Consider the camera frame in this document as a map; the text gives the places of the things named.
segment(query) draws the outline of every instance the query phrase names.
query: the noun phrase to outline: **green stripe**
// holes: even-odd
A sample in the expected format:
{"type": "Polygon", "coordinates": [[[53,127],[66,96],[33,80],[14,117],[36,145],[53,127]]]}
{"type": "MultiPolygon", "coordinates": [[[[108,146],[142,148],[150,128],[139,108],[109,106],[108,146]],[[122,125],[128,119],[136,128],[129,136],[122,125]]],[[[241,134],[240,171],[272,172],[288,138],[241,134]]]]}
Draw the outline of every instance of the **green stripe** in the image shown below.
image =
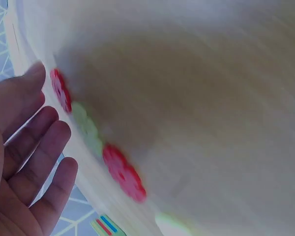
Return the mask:
{"type": "Polygon", "coordinates": [[[99,236],[107,236],[106,232],[100,227],[100,225],[96,221],[92,221],[91,225],[93,229],[99,234],[99,236]]]}

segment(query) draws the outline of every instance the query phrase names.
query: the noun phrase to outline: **finger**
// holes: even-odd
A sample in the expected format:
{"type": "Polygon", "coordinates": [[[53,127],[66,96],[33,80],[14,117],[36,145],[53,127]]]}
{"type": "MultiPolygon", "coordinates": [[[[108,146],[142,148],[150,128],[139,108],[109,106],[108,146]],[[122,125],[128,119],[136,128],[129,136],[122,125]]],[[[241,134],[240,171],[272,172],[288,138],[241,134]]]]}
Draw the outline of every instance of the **finger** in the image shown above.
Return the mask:
{"type": "Polygon", "coordinates": [[[6,142],[22,125],[24,125],[45,103],[45,95],[40,93],[39,97],[30,104],[30,106],[23,108],[18,117],[7,127],[2,134],[3,141],[6,142]]]}
{"type": "Polygon", "coordinates": [[[46,236],[50,235],[60,218],[72,191],[77,171],[78,163],[73,158],[63,159],[47,192],[30,208],[46,236]]]}
{"type": "Polygon", "coordinates": [[[70,136],[70,128],[65,122],[53,123],[25,166],[8,181],[22,203],[31,205],[70,136]]]}
{"type": "Polygon", "coordinates": [[[5,146],[2,177],[9,180],[34,151],[51,125],[58,120],[58,113],[52,107],[44,107],[5,146]]]}
{"type": "Polygon", "coordinates": [[[33,65],[24,76],[0,83],[0,132],[18,117],[40,95],[46,77],[42,63],[33,65]]]}

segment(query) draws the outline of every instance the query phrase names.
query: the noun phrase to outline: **red stripe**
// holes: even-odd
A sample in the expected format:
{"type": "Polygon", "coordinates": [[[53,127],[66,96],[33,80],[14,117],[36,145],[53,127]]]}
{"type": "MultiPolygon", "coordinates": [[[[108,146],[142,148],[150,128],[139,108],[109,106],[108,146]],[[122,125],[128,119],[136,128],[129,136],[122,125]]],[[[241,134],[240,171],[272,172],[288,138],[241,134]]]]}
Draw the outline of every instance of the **red stripe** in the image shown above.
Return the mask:
{"type": "Polygon", "coordinates": [[[96,220],[96,222],[100,225],[100,227],[103,228],[103,230],[105,230],[105,232],[110,236],[112,235],[112,233],[105,227],[105,225],[103,225],[102,222],[100,222],[98,219],[96,220]]]}

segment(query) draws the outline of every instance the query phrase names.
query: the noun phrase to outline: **colorful striped object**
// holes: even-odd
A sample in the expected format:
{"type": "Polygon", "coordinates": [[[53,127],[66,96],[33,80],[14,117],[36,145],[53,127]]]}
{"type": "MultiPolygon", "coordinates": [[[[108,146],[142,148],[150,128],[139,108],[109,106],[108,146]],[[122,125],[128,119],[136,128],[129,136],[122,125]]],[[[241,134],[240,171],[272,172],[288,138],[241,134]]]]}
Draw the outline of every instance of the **colorful striped object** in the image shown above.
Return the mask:
{"type": "Polygon", "coordinates": [[[99,236],[127,236],[107,215],[90,223],[99,236]]]}

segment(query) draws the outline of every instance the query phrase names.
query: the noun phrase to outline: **red flower decoration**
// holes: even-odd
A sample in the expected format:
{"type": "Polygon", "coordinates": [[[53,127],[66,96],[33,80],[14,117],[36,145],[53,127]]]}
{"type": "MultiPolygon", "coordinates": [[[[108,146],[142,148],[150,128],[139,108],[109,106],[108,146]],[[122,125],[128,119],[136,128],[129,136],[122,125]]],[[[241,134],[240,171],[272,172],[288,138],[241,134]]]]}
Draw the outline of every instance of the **red flower decoration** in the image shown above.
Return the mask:
{"type": "Polygon", "coordinates": [[[109,173],[120,184],[122,190],[136,202],[142,203],[147,198],[141,179],[132,165],[115,146],[106,144],[103,158],[109,173]]]}
{"type": "Polygon", "coordinates": [[[57,98],[62,106],[62,108],[67,112],[70,113],[71,109],[71,97],[69,91],[67,90],[63,76],[57,69],[53,69],[50,72],[50,78],[53,85],[53,89],[57,95],[57,98]]]}

